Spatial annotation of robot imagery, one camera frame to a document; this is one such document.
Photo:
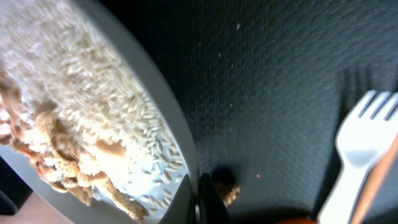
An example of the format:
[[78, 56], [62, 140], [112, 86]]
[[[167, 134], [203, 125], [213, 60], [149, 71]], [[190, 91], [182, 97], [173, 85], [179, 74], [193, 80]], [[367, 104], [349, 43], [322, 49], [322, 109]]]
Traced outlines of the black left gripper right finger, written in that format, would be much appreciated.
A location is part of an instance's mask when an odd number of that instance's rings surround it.
[[232, 224], [232, 219], [207, 173], [200, 177], [198, 204], [201, 224]]

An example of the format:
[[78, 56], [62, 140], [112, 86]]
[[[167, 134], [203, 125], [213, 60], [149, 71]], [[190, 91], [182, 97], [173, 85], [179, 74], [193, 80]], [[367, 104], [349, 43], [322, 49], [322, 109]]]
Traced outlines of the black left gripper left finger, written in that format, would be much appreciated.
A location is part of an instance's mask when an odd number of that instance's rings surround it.
[[196, 224], [195, 194], [188, 175], [181, 180], [172, 203], [159, 224]]

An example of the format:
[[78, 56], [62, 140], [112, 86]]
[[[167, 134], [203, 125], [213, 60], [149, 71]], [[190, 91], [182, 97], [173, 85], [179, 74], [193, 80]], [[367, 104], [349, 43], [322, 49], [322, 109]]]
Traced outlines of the grey plate with food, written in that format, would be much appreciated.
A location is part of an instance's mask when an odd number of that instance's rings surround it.
[[52, 189], [159, 223], [195, 146], [165, 80], [91, 1], [1, 2], [1, 142]]

